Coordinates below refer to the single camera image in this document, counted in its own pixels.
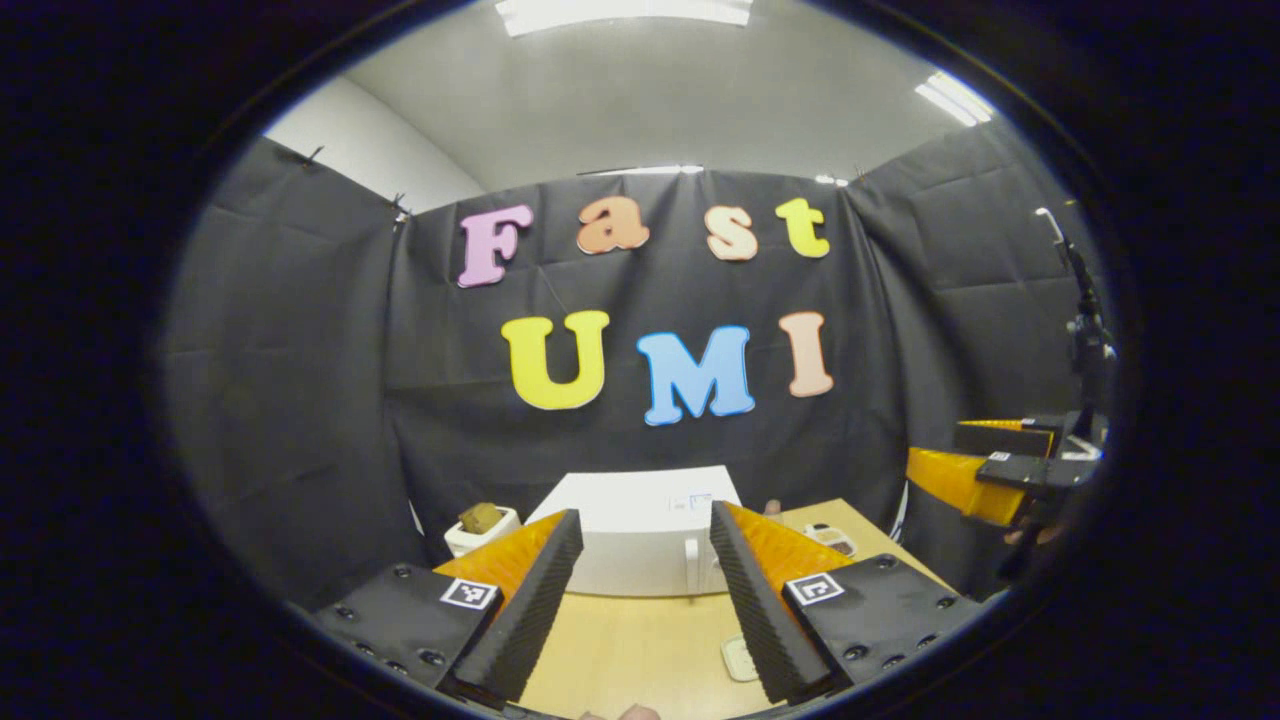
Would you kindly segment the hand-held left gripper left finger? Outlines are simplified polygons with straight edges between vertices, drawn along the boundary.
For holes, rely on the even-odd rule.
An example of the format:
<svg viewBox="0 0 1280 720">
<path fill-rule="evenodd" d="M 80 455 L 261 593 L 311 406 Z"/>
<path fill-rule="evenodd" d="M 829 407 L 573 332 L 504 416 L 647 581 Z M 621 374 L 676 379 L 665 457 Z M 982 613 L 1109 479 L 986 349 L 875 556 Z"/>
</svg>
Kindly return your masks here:
<svg viewBox="0 0 1280 720">
<path fill-rule="evenodd" d="M 315 625 L 369 662 L 481 706 L 524 696 L 584 550 L 562 510 L 438 568 L 385 568 Z"/>
</svg>

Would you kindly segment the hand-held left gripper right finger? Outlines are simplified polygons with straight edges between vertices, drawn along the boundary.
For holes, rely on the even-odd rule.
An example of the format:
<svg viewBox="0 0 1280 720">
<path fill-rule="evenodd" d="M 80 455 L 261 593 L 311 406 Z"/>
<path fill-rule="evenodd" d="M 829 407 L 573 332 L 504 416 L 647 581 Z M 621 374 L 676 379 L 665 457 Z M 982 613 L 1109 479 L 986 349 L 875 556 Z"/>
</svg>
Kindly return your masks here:
<svg viewBox="0 0 1280 720">
<path fill-rule="evenodd" d="M 713 502 L 709 537 L 773 703 L 878 684 L 983 609 L 893 553 L 854 560 L 735 503 Z"/>
</svg>

